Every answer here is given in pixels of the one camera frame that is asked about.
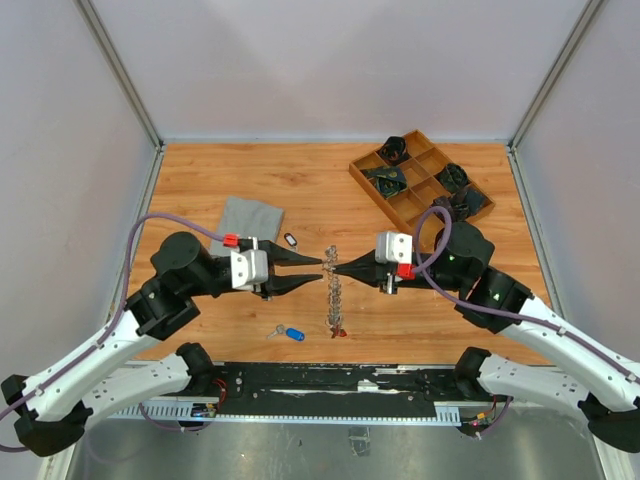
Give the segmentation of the metal key ring disc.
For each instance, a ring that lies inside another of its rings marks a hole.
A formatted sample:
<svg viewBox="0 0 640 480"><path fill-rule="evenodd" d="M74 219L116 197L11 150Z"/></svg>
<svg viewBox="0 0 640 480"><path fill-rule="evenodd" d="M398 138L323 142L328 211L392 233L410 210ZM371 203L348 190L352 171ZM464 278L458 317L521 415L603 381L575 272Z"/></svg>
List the metal key ring disc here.
<svg viewBox="0 0 640 480"><path fill-rule="evenodd" d="M341 282L335 274L335 266L338 263L338 252L335 245L325 250L324 270L327 274L328 287L328 314L327 325L332 338L345 338L347 332L343 327L343 312L341 299Z"/></svg>

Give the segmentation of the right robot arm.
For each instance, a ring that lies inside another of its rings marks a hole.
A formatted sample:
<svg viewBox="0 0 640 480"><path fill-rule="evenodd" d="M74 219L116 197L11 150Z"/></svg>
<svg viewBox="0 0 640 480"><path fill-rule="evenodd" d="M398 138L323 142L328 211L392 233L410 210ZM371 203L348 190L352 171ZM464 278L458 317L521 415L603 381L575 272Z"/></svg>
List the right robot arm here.
<svg viewBox="0 0 640 480"><path fill-rule="evenodd" d="M638 452L638 362L571 325L528 287L492 267L495 247L475 226L445 226L431 254L411 248L409 240L406 234L381 233L374 250L333 271L386 294L434 290L472 325L527 346L558 369L538 371L469 347L452 377L463 399L486 393L564 411L583 417L591 434L609 446Z"/></svg>

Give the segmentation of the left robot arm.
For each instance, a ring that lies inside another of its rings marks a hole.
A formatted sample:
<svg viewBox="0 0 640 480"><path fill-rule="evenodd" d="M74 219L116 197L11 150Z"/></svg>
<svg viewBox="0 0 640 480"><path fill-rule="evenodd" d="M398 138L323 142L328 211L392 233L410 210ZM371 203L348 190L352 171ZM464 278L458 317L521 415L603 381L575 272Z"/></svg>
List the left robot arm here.
<svg viewBox="0 0 640 480"><path fill-rule="evenodd" d="M318 258L268 240L235 235L228 240L229 256L214 257L195 235L171 234L151 258L154 275L118 307L107 326L40 373L3 380L7 408L1 414L16 414L14 431L20 444L3 446L2 452L47 457L129 405L164 394L207 393L214 383L214 365L198 343L185 343L138 371L117 371L194 320L200 296L250 292L269 299L319 278L275 273L278 266L318 265Z"/></svg>

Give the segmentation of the black key tag with key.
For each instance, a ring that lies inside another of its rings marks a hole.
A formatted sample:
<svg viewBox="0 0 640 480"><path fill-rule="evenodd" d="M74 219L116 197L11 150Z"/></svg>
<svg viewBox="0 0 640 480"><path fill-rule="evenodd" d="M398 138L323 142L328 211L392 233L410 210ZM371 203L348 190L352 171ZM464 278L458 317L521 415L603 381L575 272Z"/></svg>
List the black key tag with key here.
<svg viewBox="0 0 640 480"><path fill-rule="evenodd" d="M293 251L296 251L298 249L298 241L293 234L287 232L284 234L283 238L290 249L292 249Z"/></svg>

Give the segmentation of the blue key tag with key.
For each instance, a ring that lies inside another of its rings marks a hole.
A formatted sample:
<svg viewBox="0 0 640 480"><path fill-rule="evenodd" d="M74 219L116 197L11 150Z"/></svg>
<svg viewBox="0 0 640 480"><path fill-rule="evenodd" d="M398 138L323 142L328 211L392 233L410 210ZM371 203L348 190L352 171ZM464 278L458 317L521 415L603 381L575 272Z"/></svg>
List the blue key tag with key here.
<svg viewBox="0 0 640 480"><path fill-rule="evenodd" d="M306 338L302 331L292 327L286 327L283 324L278 324L276 328L266 336L266 338L271 339L279 335L284 335L297 342L302 342Z"/></svg>

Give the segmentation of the grey folded cloth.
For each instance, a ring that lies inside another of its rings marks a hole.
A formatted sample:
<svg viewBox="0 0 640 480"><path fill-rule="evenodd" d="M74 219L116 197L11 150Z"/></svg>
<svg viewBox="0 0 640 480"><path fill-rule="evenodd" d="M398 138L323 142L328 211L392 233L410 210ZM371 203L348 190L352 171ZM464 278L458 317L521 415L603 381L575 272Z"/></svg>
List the grey folded cloth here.
<svg viewBox="0 0 640 480"><path fill-rule="evenodd" d="M285 211L276 206L236 196L229 196L215 233L257 237L259 240L278 239Z"/></svg>

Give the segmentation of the dark green patterned tie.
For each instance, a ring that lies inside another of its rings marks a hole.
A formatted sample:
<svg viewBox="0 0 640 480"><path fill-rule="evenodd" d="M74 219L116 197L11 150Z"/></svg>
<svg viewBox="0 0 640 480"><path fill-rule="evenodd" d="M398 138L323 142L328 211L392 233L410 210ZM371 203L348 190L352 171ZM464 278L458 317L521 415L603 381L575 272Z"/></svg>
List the dark green patterned tie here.
<svg viewBox="0 0 640 480"><path fill-rule="evenodd" d="M361 173L385 199L392 198L408 189L408 181L399 167L382 166L363 169Z"/></svg>

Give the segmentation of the wooden compartment tray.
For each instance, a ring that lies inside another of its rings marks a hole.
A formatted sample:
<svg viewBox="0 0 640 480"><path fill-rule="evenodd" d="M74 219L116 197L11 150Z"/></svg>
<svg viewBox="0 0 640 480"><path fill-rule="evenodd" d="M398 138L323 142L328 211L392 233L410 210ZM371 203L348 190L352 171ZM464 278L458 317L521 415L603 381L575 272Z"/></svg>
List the wooden compartment tray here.
<svg viewBox="0 0 640 480"><path fill-rule="evenodd" d="M356 183L359 184L394 226L403 233L413 234L416 231L418 220L422 214L431 207L434 199L440 196L452 195L438 182L436 175L446 164L456 162L452 161L448 155L419 130L413 130L401 136L406 139L407 151L410 155L406 161L398 165L389 165L378 155L378 150L386 142L388 137L382 145L351 161L348 171ZM406 176L408 189L389 199L382 197L372 183L361 173L363 169L382 166L399 167ZM469 184L466 187L473 187L479 190L490 201L490 205L487 208L466 221L474 223L492 213L496 202L478 182L471 178L468 171L466 169L464 170L469 178Z"/></svg>

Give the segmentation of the black orange rolled tie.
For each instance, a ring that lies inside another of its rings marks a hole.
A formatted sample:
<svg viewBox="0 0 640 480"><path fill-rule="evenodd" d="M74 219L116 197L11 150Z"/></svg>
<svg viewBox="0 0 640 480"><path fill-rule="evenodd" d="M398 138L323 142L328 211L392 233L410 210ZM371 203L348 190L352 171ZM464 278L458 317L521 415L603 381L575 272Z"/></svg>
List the black orange rolled tie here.
<svg viewBox="0 0 640 480"><path fill-rule="evenodd" d="M398 165L406 161L410 157L406 139L402 136L390 136L378 150L378 155L389 165Z"/></svg>

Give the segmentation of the dark green floral tie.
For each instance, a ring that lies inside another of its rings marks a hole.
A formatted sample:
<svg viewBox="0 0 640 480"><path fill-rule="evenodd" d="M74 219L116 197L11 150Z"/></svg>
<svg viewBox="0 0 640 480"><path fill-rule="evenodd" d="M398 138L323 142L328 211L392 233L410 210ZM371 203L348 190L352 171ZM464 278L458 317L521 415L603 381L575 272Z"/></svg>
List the dark green floral tie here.
<svg viewBox="0 0 640 480"><path fill-rule="evenodd" d="M448 163L436 175L438 182L446 191L455 194L469 184L466 171L456 163Z"/></svg>

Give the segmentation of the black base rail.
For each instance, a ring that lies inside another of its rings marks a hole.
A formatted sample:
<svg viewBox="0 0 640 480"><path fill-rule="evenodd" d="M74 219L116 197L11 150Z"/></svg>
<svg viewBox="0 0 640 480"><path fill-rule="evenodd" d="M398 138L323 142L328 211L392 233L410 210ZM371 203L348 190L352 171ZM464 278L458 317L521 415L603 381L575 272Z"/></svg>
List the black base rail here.
<svg viewBox="0 0 640 480"><path fill-rule="evenodd" d="M449 368L348 365L229 365L227 397L169 395L135 403L114 418L186 426L213 422L454 426L486 423L505 396L457 382Z"/></svg>

